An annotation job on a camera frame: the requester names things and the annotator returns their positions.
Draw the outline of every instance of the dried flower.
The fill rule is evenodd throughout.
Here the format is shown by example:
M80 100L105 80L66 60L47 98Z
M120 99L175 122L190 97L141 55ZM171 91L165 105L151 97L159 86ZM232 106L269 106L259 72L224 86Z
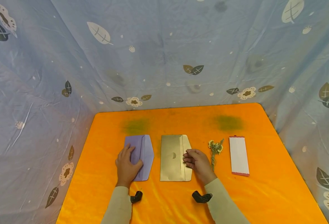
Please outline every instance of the dried flower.
M215 163L214 156L216 154L219 155L223 151L223 146L222 146L223 142L224 142L224 139L222 139L221 142L218 142L218 143L214 143L213 140L208 142L208 148L211 149L211 154L212 154L211 164L212 164L213 171L214 171L214 163Z

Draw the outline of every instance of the beige sleeve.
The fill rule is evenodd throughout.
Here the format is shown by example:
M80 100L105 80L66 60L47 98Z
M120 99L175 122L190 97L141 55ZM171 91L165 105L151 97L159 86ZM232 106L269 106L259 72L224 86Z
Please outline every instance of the beige sleeve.
M207 204L216 224L249 224L218 178L204 188L213 195Z
M131 213L132 203L128 188L115 187L101 224L129 224Z

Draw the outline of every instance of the fabric wall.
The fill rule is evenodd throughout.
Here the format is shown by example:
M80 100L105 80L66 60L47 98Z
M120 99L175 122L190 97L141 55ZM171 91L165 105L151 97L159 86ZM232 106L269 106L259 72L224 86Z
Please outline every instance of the fabric wall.
M0 0L0 223L55 222L97 112L247 102L329 220L328 0Z

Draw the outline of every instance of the table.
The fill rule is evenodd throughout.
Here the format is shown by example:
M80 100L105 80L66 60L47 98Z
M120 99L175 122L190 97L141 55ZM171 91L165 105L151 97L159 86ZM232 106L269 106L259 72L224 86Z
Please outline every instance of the table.
M250 223L327 223L260 104L136 110L96 114L57 224L99 224L117 181L115 159L125 136L149 134L155 158L148 181L133 182L132 224L214 223L193 172L189 182L160 182L161 136L188 135L210 158L209 140L224 138L215 173ZM250 176L231 174L229 136L244 136Z

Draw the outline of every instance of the red border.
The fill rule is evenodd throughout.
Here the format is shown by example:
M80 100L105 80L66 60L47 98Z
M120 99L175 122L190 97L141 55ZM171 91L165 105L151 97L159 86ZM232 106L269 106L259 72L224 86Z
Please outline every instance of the red border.
M235 175L244 175L246 177L249 177L249 174L244 174L244 173L232 172L232 174L235 174Z

